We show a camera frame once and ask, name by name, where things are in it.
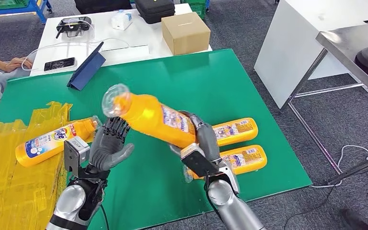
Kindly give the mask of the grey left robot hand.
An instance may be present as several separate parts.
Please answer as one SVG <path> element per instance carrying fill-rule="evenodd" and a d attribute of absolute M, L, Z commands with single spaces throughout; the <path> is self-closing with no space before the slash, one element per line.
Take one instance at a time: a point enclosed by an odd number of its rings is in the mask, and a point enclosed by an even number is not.
<path fill-rule="evenodd" d="M 111 117 L 98 129 L 90 150 L 89 164 L 107 171 L 128 158 L 134 144 L 125 143 L 129 124 L 120 117 Z"/>

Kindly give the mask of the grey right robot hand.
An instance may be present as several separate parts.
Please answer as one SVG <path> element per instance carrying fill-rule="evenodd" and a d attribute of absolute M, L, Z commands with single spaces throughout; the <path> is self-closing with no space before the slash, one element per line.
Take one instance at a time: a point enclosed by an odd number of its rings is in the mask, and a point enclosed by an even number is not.
<path fill-rule="evenodd" d="M 186 156 L 184 158 L 184 163 L 188 167 L 195 166 L 196 163 L 200 163 L 204 168 L 214 168 L 214 171 L 217 171 L 218 165 L 221 161 L 221 157 L 219 154 L 217 138 L 212 126 L 209 123 L 204 122 L 198 115 L 194 113 L 190 113 L 187 111 L 180 112 L 189 117 L 192 121 L 196 129 L 196 142 L 198 143 L 199 148 L 204 153 L 204 160 L 201 160 L 201 157 L 197 157 L 197 161 L 190 161 L 191 158 L 195 157 L 195 154 L 191 152 L 189 156 Z"/>

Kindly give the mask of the person's left hand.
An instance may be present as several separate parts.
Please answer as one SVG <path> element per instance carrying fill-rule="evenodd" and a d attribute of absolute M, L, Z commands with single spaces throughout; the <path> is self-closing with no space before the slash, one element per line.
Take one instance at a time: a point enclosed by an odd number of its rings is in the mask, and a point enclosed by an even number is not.
<path fill-rule="evenodd" d="M 27 57 L 15 57 L 9 62 L 4 62 L 1 68 L 5 72 L 12 72 L 17 68 L 21 69 L 31 69 L 33 66 L 33 61 Z"/>

